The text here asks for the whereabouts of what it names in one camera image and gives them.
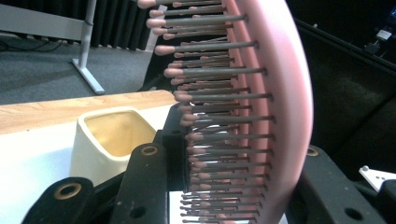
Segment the black curtain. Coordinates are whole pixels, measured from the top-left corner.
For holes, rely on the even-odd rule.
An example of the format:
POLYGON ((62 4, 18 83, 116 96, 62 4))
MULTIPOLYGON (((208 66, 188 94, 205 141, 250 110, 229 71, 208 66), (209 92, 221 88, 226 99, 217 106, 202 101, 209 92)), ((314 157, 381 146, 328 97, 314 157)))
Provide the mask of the black curtain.
MULTIPOLYGON (((85 18, 88 9, 88 0, 0 0, 0 4, 78 20, 85 18)), ((149 10, 134 0, 96 0, 91 46, 144 50, 149 40, 148 18, 149 10)))

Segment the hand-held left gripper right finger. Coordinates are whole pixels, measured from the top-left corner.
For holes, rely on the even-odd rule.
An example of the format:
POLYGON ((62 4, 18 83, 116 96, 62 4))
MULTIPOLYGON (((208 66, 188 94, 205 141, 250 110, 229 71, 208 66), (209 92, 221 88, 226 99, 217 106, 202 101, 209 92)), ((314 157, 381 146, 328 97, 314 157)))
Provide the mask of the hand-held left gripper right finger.
POLYGON ((321 148, 309 146, 289 224, 387 224, 321 148))

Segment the dark device on stand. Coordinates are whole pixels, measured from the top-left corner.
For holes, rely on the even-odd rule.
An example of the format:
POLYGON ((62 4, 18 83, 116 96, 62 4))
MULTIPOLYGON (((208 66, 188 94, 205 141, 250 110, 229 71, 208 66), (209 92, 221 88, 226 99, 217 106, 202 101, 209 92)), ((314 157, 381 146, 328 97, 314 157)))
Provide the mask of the dark device on stand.
POLYGON ((380 45, 396 36, 396 6, 387 14, 385 24, 375 30, 375 42, 364 46, 364 51, 375 55, 380 50, 380 45))

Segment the white metal stand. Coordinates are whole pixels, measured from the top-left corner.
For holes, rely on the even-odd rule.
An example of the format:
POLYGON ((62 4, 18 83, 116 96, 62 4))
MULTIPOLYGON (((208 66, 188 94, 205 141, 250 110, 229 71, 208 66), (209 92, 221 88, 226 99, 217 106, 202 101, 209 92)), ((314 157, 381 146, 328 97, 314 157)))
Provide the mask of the white metal stand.
POLYGON ((87 68, 96 1, 88 0, 84 20, 0 4, 0 31, 79 41, 79 57, 72 64, 92 90, 102 95, 105 90, 87 68))

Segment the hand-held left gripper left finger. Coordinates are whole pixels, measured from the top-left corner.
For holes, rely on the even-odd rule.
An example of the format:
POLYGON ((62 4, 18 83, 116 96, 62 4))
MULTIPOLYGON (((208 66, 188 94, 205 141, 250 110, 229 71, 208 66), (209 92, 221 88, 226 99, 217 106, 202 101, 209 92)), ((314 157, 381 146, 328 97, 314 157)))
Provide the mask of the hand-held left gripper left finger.
POLYGON ((173 105, 151 143, 137 147, 129 160, 110 224, 171 224, 170 193, 186 191, 189 180, 188 130, 173 105))

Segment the cream square cup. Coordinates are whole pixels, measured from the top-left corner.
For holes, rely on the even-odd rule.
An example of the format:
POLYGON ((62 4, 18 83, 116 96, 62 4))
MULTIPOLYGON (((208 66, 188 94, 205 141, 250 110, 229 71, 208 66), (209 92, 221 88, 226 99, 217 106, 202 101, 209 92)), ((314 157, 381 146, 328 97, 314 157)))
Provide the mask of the cream square cup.
POLYGON ((98 186, 124 172, 133 150, 151 143, 155 134, 134 107, 84 113, 77 120, 69 175, 98 186))

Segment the pink hairbrush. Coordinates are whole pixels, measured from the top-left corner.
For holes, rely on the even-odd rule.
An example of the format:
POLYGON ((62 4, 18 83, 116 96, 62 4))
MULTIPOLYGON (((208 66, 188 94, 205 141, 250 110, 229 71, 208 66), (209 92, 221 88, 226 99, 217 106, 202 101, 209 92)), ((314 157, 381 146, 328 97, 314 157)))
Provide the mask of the pink hairbrush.
POLYGON ((186 129, 186 224, 279 224, 313 125, 310 76, 285 0, 137 0, 173 61, 186 129))

